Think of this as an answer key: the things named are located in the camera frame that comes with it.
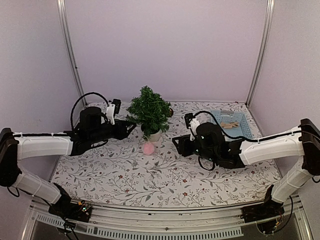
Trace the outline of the small green christmas tree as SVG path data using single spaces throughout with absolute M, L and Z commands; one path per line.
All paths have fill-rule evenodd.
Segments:
M 159 130 L 164 133 L 169 129 L 170 108 L 170 102 L 165 101 L 159 93 L 155 93 L 146 85 L 140 89 L 140 95 L 131 100 L 126 119 L 137 125 L 144 125 L 144 133 L 148 137 Z

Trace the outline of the white ribbed plant pot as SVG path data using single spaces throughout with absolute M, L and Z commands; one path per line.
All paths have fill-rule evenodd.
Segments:
M 147 136 L 145 134 L 145 126 L 144 125 L 141 126 L 141 130 L 143 132 L 143 139 L 146 142 L 155 143 L 155 142 L 158 142 L 160 140 L 160 137 L 161 137 L 161 134 L 162 134 L 162 130 L 161 129 L 156 133 L 150 134 L 149 136 Z

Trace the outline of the pink pompom ornament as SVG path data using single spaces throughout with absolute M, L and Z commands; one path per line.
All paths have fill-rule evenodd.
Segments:
M 143 153 L 147 156 L 155 152 L 155 146 L 152 142 L 145 142 L 143 145 Z

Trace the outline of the dark red bauble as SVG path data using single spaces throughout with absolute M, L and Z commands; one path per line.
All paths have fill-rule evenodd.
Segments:
M 172 109 L 172 108 L 170 108 L 170 109 L 169 109 L 169 114 L 168 114 L 168 116 L 169 116 L 169 117 L 172 117 L 172 116 L 173 116 L 173 114 L 174 114 L 174 111 L 173 111 L 173 109 Z

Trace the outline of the beige ribbon bow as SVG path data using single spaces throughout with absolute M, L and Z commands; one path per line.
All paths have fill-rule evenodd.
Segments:
M 240 127 L 240 123 L 235 121 L 235 122 L 221 122 L 220 126 L 223 129 L 232 129 L 232 128 L 239 128 Z

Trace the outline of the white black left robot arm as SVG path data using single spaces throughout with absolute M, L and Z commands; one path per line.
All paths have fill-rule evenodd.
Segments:
M 123 140 L 136 124 L 116 119 L 119 109 L 114 104 L 103 112 L 99 107 L 87 107 L 71 130 L 62 133 L 14 133 L 10 128 L 0 133 L 0 185 L 14 187 L 41 198 L 63 216 L 74 213 L 69 194 L 59 185 L 45 181 L 18 166 L 20 160 L 45 156 L 80 156 L 104 146 L 109 139 Z

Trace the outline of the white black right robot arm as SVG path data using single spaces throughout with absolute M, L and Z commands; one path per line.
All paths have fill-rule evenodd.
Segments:
M 304 118 L 300 125 L 288 131 L 260 139 L 233 137 L 227 141 L 222 129 L 211 122 L 191 122 L 191 134 L 174 137 L 177 152 L 188 157 L 211 161 L 214 166 L 239 169 L 255 163 L 296 156 L 296 164 L 287 174 L 268 188 L 258 213 L 269 218 L 296 190 L 320 174 L 320 131 L 313 122 Z

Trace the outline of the aluminium front rail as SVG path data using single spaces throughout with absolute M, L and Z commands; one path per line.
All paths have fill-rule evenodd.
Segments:
M 273 218 L 245 222 L 242 204 L 191 208 L 149 208 L 95 203 L 88 222 L 72 221 L 73 229 L 34 199 L 28 209 L 23 240 L 313 240 L 298 195 L 284 204 L 276 232 L 263 226 Z

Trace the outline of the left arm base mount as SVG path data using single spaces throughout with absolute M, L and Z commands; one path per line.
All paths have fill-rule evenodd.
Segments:
M 55 204 L 51 204 L 48 212 L 62 219 L 76 220 L 88 223 L 92 214 L 92 205 L 85 200 L 73 203 L 69 194 L 57 183 L 54 185 L 60 190 L 61 197 Z

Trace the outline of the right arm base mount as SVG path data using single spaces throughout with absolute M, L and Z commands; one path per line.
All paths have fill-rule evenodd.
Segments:
M 264 220 L 285 213 L 283 203 L 275 202 L 272 199 L 272 188 L 273 185 L 267 189 L 262 203 L 241 208 L 240 218 L 243 219 L 245 223 Z

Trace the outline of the aluminium corner post left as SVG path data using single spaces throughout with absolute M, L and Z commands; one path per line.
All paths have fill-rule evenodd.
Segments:
M 82 95 L 85 94 L 83 85 L 81 83 L 81 78 L 80 74 L 78 71 L 78 65 L 76 62 L 75 54 L 74 54 L 74 49 L 72 46 L 72 39 L 70 35 L 70 29 L 69 29 L 69 24 L 68 24 L 68 17 L 67 17 L 67 10 L 66 10 L 66 3 L 64 0 L 57 0 L 57 9 L 58 9 L 58 15 L 59 15 L 59 20 L 61 24 L 61 30 L 62 30 L 62 35 L 64 38 L 65 46 L 66 46 L 66 51 L 71 67 L 71 72 L 73 75 L 75 87 L 78 93 L 78 96 L 81 97 Z

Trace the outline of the aluminium corner post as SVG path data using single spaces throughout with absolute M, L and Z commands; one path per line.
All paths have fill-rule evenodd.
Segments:
M 57 9 L 58 9 L 58 15 L 59 15 L 59 20 L 61 24 L 61 30 L 62 30 L 62 35 L 64 38 L 65 46 L 66 46 L 66 51 L 71 67 L 71 72 L 73 75 L 75 87 L 78 93 L 78 96 L 81 97 L 82 95 L 85 94 L 83 85 L 81 83 L 81 78 L 80 74 L 78 71 L 78 65 L 76 62 L 75 54 L 74 54 L 74 49 L 72 46 L 72 39 L 70 35 L 70 29 L 69 29 L 69 24 L 68 24 L 68 17 L 67 17 L 67 10 L 66 10 L 66 3 L 64 0 L 57 0 Z
M 247 95 L 247 98 L 245 101 L 245 104 L 248 108 L 250 108 L 250 106 L 253 103 L 254 95 L 255 95 L 258 81 L 260 78 L 260 74 L 262 71 L 265 53 L 267 51 L 268 40 L 269 40 L 270 31 L 271 31 L 272 22 L 273 22 L 274 9 L 275 9 L 275 0 L 267 0 L 266 1 L 265 18 L 264 18 L 264 24 L 263 24 L 263 30 L 262 30 L 262 37 L 261 37 L 261 41 L 260 41 L 258 56 L 257 56 L 255 68 L 253 71 L 253 77 L 252 77 L 251 84 L 249 87 L 248 95 Z

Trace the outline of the aluminium corner post right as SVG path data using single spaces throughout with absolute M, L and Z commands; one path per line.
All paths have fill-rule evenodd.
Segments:
M 254 95 L 255 95 L 258 81 L 260 78 L 260 74 L 262 71 L 265 53 L 267 51 L 268 40 L 269 40 L 270 31 L 271 31 L 272 22 L 273 22 L 274 9 L 275 9 L 275 0 L 267 0 L 266 1 L 265 18 L 264 18 L 264 24 L 263 24 L 263 30 L 262 30 L 262 37 L 261 37 L 261 41 L 260 41 L 258 56 L 257 56 L 255 68 L 253 71 L 253 77 L 252 77 L 251 84 L 249 87 L 248 95 L 247 95 L 247 98 L 245 101 L 245 104 L 248 108 L 250 108 L 250 106 L 253 103 Z

